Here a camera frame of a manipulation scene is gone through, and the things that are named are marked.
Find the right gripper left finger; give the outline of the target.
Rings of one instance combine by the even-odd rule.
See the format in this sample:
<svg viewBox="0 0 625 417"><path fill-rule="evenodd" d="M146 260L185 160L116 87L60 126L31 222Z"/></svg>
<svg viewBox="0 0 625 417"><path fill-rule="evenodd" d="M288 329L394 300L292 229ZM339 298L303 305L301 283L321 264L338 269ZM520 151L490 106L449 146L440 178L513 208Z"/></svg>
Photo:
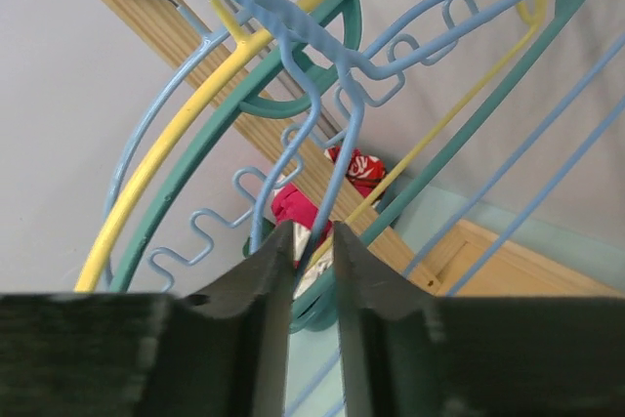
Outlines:
<svg viewBox="0 0 625 417"><path fill-rule="evenodd" d="M278 416L294 240L279 226L203 292L5 294L5 416Z"/></svg>

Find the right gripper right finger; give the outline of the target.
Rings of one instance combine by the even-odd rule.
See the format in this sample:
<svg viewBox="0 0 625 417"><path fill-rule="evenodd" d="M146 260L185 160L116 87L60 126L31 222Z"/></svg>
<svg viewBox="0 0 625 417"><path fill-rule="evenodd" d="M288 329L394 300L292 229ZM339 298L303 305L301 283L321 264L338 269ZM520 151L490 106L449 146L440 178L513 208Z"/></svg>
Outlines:
<svg viewBox="0 0 625 417"><path fill-rule="evenodd" d="M620 416L618 297L435 296L334 228L350 416Z"/></svg>

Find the light blue wire hanger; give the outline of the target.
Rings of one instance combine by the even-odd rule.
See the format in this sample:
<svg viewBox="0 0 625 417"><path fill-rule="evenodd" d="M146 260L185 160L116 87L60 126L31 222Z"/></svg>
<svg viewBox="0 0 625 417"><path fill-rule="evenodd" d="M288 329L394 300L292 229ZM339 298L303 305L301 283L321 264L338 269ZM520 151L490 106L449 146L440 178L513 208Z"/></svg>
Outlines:
<svg viewBox="0 0 625 417"><path fill-rule="evenodd" d="M339 67L386 78L287 0L236 0L277 37L315 47ZM442 0L427 0L429 8ZM516 86L585 0L567 0L449 147L460 148ZM441 37L452 40L507 10L502 0ZM349 416L624 416L624 298L458 296L489 256L443 296L370 253L347 223L334 226L335 297ZM209 285L206 313L171 301L164 352L134 416L282 416L292 236L277 229L239 267Z"/></svg>

